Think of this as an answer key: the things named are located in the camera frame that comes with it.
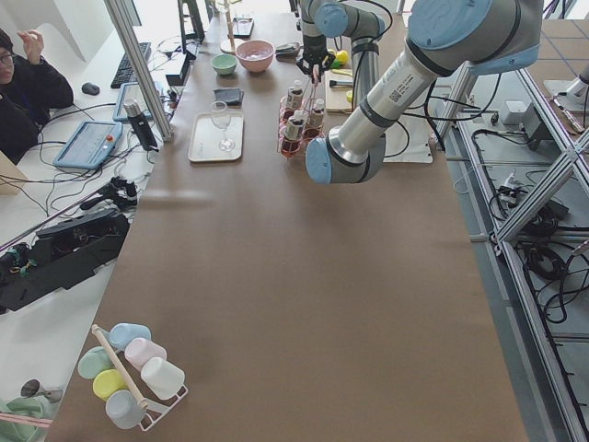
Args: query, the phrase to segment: computer mouse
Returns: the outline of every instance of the computer mouse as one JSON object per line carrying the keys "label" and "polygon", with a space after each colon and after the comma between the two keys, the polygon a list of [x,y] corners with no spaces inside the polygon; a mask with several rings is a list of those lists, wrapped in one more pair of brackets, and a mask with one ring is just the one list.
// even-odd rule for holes
{"label": "computer mouse", "polygon": [[84,83],[82,85],[82,92],[88,95],[98,95],[100,93],[100,87],[94,83]]}

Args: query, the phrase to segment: pink cup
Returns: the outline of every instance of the pink cup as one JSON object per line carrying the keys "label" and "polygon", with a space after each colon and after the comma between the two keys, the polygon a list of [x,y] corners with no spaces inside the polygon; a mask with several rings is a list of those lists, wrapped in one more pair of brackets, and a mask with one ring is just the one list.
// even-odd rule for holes
{"label": "pink cup", "polygon": [[138,371],[141,371],[149,359],[156,356],[167,359],[166,349],[145,338],[135,338],[125,347],[125,359]]}

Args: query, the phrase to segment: wine glass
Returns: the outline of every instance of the wine glass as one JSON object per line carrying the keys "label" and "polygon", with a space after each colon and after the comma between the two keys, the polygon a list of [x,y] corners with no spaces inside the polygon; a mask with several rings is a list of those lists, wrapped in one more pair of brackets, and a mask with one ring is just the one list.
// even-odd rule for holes
{"label": "wine glass", "polygon": [[236,142],[227,138],[227,127],[231,123],[231,113],[224,101],[215,101],[211,104],[211,120],[215,127],[223,131],[223,139],[219,142],[219,148],[230,152],[236,146]]}

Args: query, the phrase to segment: bowl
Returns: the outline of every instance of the bowl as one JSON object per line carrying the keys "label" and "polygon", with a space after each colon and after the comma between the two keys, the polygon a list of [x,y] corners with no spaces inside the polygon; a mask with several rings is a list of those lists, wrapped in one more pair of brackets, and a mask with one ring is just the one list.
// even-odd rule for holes
{"label": "bowl", "polygon": [[239,63],[250,72],[263,72],[268,69],[274,57],[274,46],[264,40],[244,41],[236,48]]}
{"label": "bowl", "polygon": [[221,55],[213,57],[211,60],[211,66],[220,76],[228,76],[229,74],[233,74],[236,70],[237,59],[233,55],[222,53]]}

